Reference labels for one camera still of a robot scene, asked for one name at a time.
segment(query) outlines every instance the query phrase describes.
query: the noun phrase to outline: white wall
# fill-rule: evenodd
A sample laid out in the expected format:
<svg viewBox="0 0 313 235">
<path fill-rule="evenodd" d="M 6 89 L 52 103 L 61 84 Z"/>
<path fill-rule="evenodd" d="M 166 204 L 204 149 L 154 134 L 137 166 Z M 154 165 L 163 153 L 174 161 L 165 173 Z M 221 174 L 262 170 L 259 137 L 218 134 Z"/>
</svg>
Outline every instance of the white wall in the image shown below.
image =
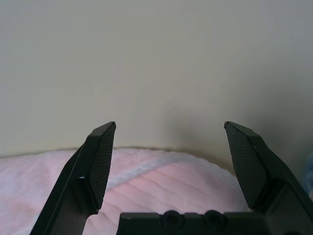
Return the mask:
<svg viewBox="0 0 313 235">
<path fill-rule="evenodd" d="M 313 143 L 311 0 L 2 0 L 0 155 L 115 146 L 230 162 L 225 120 L 299 176 Z"/>
</svg>

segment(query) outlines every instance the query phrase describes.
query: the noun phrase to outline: pink fabric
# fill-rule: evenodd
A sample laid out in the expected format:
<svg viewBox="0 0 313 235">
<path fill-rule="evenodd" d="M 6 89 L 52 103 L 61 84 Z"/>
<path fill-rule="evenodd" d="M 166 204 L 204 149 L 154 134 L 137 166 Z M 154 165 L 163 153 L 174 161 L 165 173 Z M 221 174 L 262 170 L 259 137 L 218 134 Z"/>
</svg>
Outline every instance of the pink fabric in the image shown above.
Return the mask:
<svg viewBox="0 0 313 235">
<path fill-rule="evenodd" d="M 0 159 L 1 235 L 30 233 L 73 153 L 54 151 Z M 108 185 L 111 186 L 106 191 L 102 209 L 87 220 L 84 235 L 114 235 L 121 212 L 204 213 L 247 209 L 235 177 L 187 154 L 114 150 Z"/>
</svg>

